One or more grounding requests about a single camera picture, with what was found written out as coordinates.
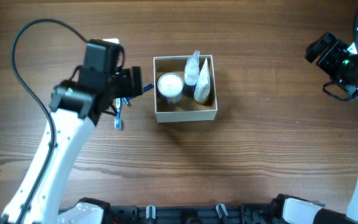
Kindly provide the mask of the blue disposable razor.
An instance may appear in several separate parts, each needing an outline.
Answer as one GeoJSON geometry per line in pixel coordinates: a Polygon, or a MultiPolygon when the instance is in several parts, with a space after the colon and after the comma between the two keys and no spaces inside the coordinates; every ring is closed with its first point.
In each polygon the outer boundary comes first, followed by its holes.
{"type": "MultiPolygon", "coordinates": [[[[154,85],[152,83],[150,83],[147,86],[143,87],[142,92],[145,93],[146,91],[151,90],[153,87],[154,87],[154,85]]],[[[136,98],[136,96],[125,97],[122,100],[125,105],[130,106],[131,105],[130,100],[133,98],[136,98]]]]}

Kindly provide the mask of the white lidded jar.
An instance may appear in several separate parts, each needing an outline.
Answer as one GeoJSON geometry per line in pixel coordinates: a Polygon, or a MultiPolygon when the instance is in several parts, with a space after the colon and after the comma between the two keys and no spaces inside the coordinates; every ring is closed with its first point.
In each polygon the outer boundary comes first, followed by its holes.
{"type": "Polygon", "coordinates": [[[160,99],[168,105],[179,103],[182,97],[183,86],[183,80],[178,74],[164,73],[157,82],[160,99]]]}

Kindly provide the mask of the blue white toothbrush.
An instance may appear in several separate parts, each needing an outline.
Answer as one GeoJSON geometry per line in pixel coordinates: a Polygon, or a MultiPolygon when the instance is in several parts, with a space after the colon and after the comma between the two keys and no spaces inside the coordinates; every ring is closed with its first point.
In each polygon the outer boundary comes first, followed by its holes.
{"type": "Polygon", "coordinates": [[[117,131],[120,131],[122,129],[122,121],[121,121],[121,108],[122,103],[120,98],[116,98],[116,118],[114,119],[114,127],[117,131]]]}

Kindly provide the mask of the clear cap dark bottle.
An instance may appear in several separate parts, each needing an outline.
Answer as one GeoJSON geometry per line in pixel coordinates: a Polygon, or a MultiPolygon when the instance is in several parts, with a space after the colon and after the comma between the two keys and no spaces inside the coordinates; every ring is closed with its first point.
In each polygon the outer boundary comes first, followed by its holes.
{"type": "Polygon", "coordinates": [[[183,87],[183,94],[188,97],[193,97],[198,76],[200,74],[200,51],[195,50],[193,55],[186,61],[185,65],[185,84],[183,87]]]}

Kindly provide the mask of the white squeeze tube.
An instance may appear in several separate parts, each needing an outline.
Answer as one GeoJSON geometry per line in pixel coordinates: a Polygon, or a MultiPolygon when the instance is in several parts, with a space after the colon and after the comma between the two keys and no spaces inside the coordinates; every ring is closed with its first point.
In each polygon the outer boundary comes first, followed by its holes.
{"type": "Polygon", "coordinates": [[[204,104],[208,100],[210,89],[211,89],[210,83],[211,83],[211,78],[209,74],[209,63],[208,63],[208,59],[206,59],[200,71],[200,75],[198,77],[198,81],[194,92],[194,99],[199,104],[204,104]]]}

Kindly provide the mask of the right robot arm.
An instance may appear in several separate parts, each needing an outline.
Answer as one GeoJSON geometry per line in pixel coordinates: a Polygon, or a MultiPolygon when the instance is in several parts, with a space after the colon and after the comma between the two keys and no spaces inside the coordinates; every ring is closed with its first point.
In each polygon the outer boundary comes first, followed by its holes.
{"type": "MultiPolygon", "coordinates": [[[[330,76],[325,86],[336,85],[347,97],[358,99],[358,29],[351,45],[324,33],[306,49],[305,58],[330,76]]],[[[286,196],[280,205],[278,217],[287,223],[358,223],[358,176],[356,187],[346,213],[339,213],[307,200],[286,196]]]]}

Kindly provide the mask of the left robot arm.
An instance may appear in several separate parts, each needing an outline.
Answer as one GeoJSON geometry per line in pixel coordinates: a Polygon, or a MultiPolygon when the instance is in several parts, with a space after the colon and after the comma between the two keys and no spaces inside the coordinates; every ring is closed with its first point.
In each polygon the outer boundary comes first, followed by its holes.
{"type": "Polygon", "coordinates": [[[124,68],[119,39],[91,39],[76,68],[77,81],[64,80],[51,94],[50,117],[21,186],[6,205],[0,223],[102,223],[109,204],[84,201],[60,213],[63,191],[85,142],[101,114],[116,98],[142,94],[139,67],[124,68]]]}

